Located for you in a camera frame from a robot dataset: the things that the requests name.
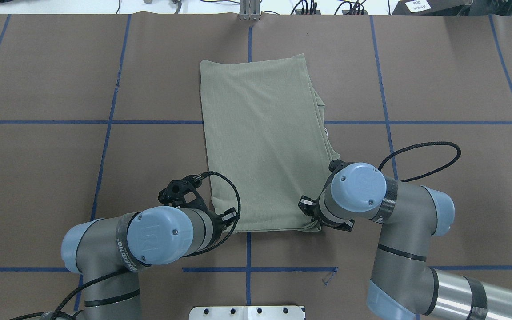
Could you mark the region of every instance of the metal plate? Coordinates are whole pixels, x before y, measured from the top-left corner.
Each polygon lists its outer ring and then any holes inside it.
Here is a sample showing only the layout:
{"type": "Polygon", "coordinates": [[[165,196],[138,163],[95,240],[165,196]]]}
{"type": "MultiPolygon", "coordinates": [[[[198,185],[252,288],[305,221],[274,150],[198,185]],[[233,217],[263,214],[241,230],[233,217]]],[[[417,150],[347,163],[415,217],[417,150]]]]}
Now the metal plate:
{"type": "Polygon", "coordinates": [[[304,306],[195,307],[189,320],[305,320],[304,306]]]}

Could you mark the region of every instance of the folded cloth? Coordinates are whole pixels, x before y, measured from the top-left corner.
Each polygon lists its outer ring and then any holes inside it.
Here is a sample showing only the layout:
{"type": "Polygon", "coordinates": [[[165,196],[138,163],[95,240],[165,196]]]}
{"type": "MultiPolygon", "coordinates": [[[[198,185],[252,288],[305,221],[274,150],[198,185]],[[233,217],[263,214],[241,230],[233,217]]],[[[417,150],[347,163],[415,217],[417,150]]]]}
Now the folded cloth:
{"type": "MultiPolygon", "coordinates": [[[[321,193],[339,158],[324,130],[325,105],[305,58],[219,64],[201,62],[201,103],[209,169],[238,189],[236,231],[319,231],[297,207],[321,193]]],[[[236,207],[230,186],[211,177],[217,212],[236,207]]]]}

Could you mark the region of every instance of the electrical cable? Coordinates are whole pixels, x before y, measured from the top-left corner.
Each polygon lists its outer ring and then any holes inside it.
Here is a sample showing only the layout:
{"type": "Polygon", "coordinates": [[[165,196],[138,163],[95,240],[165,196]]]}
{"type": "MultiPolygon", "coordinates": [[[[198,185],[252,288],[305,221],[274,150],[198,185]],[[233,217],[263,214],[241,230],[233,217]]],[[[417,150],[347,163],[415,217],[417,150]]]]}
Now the electrical cable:
{"type": "Polygon", "coordinates": [[[295,12],[295,9],[297,8],[297,6],[299,6],[299,4],[301,4],[301,13],[303,13],[303,2],[305,2],[305,6],[307,6],[307,0],[299,0],[299,2],[297,2],[295,6],[293,6],[293,10],[290,14],[293,14],[295,12]]]}
{"type": "Polygon", "coordinates": [[[63,302],[61,302],[59,304],[59,306],[57,306],[55,311],[52,313],[51,320],[55,320],[58,317],[58,315],[61,312],[61,310],[63,310],[64,306],[67,305],[67,303],[73,298],[73,296],[76,296],[82,290],[88,288],[91,285],[97,284],[100,281],[104,281],[106,279],[122,275],[122,274],[124,274],[126,272],[130,272],[130,271],[128,269],[121,269],[121,270],[118,270],[118,271],[115,271],[115,272],[112,272],[112,273],[108,273],[107,275],[98,277],[98,278],[96,278],[94,280],[88,281],[85,284],[77,287],[71,293],[69,293],[69,295],[63,300],[63,302]]]}
{"type": "Polygon", "coordinates": [[[382,167],[384,167],[384,165],[386,164],[386,162],[388,162],[388,160],[394,158],[395,156],[401,154],[402,152],[407,152],[407,151],[410,151],[410,150],[415,149],[415,148],[428,147],[428,146],[451,146],[451,147],[455,148],[455,150],[457,151],[457,154],[447,164],[445,164],[445,165],[443,165],[443,166],[441,166],[441,167],[439,167],[439,168],[437,168],[435,170],[427,172],[427,173],[425,173],[423,175],[415,176],[414,178],[409,178],[409,179],[401,180],[402,182],[410,182],[410,181],[418,180],[418,179],[430,176],[432,174],[435,174],[436,172],[440,172],[441,170],[444,170],[445,168],[447,168],[447,167],[451,166],[452,164],[454,164],[460,158],[460,156],[461,156],[461,148],[457,144],[454,144],[453,142],[449,142],[449,141],[423,142],[421,144],[413,144],[413,145],[408,146],[406,148],[401,148],[400,150],[398,150],[396,152],[392,152],[392,154],[388,155],[379,164],[378,171],[382,170],[382,167]]]}
{"type": "Polygon", "coordinates": [[[185,257],[197,256],[197,255],[200,255],[201,253],[206,253],[213,249],[216,249],[218,246],[222,245],[224,243],[224,241],[226,241],[230,237],[230,235],[232,235],[234,229],[236,228],[236,224],[238,223],[238,220],[240,220],[240,195],[238,195],[238,190],[236,189],[236,187],[234,186],[232,181],[228,180],[228,178],[226,178],[225,176],[223,176],[222,174],[220,174],[218,172],[203,172],[203,173],[199,174],[199,176],[202,176],[203,178],[207,178],[207,176],[217,176],[217,177],[225,180],[232,187],[232,190],[234,190],[234,194],[236,195],[236,202],[238,203],[238,211],[236,212],[237,217],[236,217],[236,220],[234,221],[232,227],[230,227],[230,230],[228,231],[226,236],[224,238],[222,238],[221,241],[219,241],[217,244],[213,245],[210,248],[205,248],[201,251],[191,253],[190,255],[186,255],[185,257]]]}
{"type": "MultiPolygon", "coordinates": [[[[45,312],[36,312],[31,314],[26,314],[24,316],[18,316],[17,318],[12,318],[10,320],[25,320],[25,319],[31,319],[31,318],[39,318],[41,317],[45,312]]],[[[59,316],[61,318],[65,318],[67,320],[75,320],[75,316],[71,316],[70,314],[59,312],[59,316]]]]}
{"type": "Polygon", "coordinates": [[[232,2],[233,4],[240,4],[240,2],[232,0],[201,0],[201,2],[232,2]]]}
{"type": "MultiPolygon", "coordinates": [[[[209,252],[209,251],[211,251],[213,249],[216,249],[217,247],[222,245],[232,235],[232,233],[234,232],[234,229],[236,229],[236,224],[238,223],[238,220],[240,219],[240,195],[238,194],[238,190],[236,189],[236,186],[234,186],[232,181],[230,181],[228,178],[226,178],[224,175],[222,175],[222,174],[220,174],[218,172],[203,172],[203,173],[199,174],[199,176],[203,177],[203,179],[207,178],[208,176],[218,176],[221,179],[225,180],[230,185],[230,187],[232,187],[232,190],[234,190],[234,195],[236,195],[236,202],[238,204],[238,211],[236,212],[236,220],[234,221],[232,227],[230,228],[230,231],[228,231],[228,234],[221,241],[219,241],[217,244],[213,245],[210,248],[206,248],[206,249],[203,249],[201,251],[197,251],[197,252],[191,253],[190,255],[186,255],[185,257],[197,256],[197,255],[200,255],[201,253],[206,253],[206,252],[209,252]]],[[[115,277],[115,276],[122,275],[122,274],[124,274],[126,272],[129,272],[129,270],[121,269],[119,271],[108,273],[105,276],[102,276],[102,277],[96,278],[94,280],[88,281],[85,284],[77,287],[75,290],[73,290],[71,293],[69,293],[69,295],[65,299],[63,299],[63,301],[59,304],[59,306],[57,306],[55,311],[52,313],[50,320],[56,320],[58,316],[61,316],[62,318],[66,318],[67,320],[75,320],[75,318],[73,318],[69,314],[64,313],[64,312],[61,311],[61,310],[63,310],[64,306],[74,296],[76,296],[79,292],[81,292],[82,290],[88,288],[91,285],[97,284],[100,281],[104,281],[106,279],[109,279],[109,278],[112,278],[112,277],[115,277]]],[[[26,314],[24,316],[18,316],[17,318],[12,318],[10,320],[24,320],[24,319],[34,318],[36,316],[42,316],[43,314],[44,314],[44,312],[31,313],[31,314],[26,314]]]]}
{"type": "Polygon", "coordinates": [[[349,4],[349,13],[352,11],[354,2],[342,1],[341,4],[339,4],[339,7],[337,7],[337,10],[335,10],[335,13],[333,15],[337,14],[337,12],[339,12],[339,8],[344,4],[349,4]]]}
{"type": "Polygon", "coordinates": [[[359,6],[359,2],[355,2],[355,4],[353,5],[353,7],[351,8],[351,10],[349,10],[349,12],[347,12],[348,15],[354,15],[355,12],[357,11],[357,7],[359,6]]]}
{"type": "Polygon", "coordinates": [[[75,314],[72,315],[72,317],[76,320],[77,316],[83,311],[84,310],[78,310],[77,312],[75,312],[75,314]]]}

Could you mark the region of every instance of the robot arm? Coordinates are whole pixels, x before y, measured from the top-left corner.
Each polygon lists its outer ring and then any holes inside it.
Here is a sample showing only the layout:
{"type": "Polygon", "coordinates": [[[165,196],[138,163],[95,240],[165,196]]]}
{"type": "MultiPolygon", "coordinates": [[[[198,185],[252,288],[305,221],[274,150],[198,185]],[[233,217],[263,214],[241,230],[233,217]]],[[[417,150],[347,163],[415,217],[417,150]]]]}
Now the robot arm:
{"type": "Polygon", "coordinates": [[[448,320],[512,320],[512,291],[426,267],[431,236],[449,231],[454,205],[443,192],[334,160],[319,198],[299,207],[322,225],[351,231],[357,217],[382,224],[367,304],[385,320],[425,314],[448,320]]]}
{"type": "Polygon", "coordinates": [[[93,280],[112,272],[130,272],[105,279],[84,290],[88,320],[141,319],[138,272],[207,251],[222,231],[237,220],[234,208],[222,215],[210,211],[196,189],[204,176],[172,181],[160,191],[160,207],[98,219],[70,229],[61,256],[69,271],[93,280]],[[185,195],[195,200],[185,201],[185,195]]]}

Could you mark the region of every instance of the white label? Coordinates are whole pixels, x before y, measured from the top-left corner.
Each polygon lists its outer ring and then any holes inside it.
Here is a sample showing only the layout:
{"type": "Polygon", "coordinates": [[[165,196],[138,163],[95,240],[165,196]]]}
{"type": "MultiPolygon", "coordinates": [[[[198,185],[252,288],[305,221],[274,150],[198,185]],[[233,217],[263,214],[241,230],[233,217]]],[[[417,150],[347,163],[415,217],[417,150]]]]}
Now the white label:
{"type": "Polygon", "coordinates": [[[432,7],[428,4],[426,0],[414,0],[410,2],[406,2],[406,6],[410,12],[422,12],[424,10],[429,10],[432,7]]]}

